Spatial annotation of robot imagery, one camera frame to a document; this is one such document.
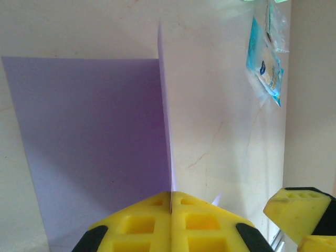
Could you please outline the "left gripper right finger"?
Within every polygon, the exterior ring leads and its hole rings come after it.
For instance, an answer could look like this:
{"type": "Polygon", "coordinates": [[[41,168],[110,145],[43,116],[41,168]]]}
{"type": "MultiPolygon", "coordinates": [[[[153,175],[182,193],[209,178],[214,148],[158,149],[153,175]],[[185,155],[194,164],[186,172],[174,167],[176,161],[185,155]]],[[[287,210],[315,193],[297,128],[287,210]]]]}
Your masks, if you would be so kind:
{"type": "Polygon", "coordinates": [[[273,251],[253,223],[183,192],[172,193],[171,251],[273,251]]]}

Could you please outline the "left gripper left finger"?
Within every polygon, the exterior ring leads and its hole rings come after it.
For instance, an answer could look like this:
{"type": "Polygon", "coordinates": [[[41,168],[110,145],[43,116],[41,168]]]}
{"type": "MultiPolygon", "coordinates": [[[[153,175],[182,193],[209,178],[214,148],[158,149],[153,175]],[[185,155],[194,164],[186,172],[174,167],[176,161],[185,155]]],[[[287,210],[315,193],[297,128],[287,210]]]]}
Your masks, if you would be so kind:
{"type": "Polygon", "coordinates": [[[171,251],[171,193],[143,199],[92,224],[73,251],[171,251]]]}

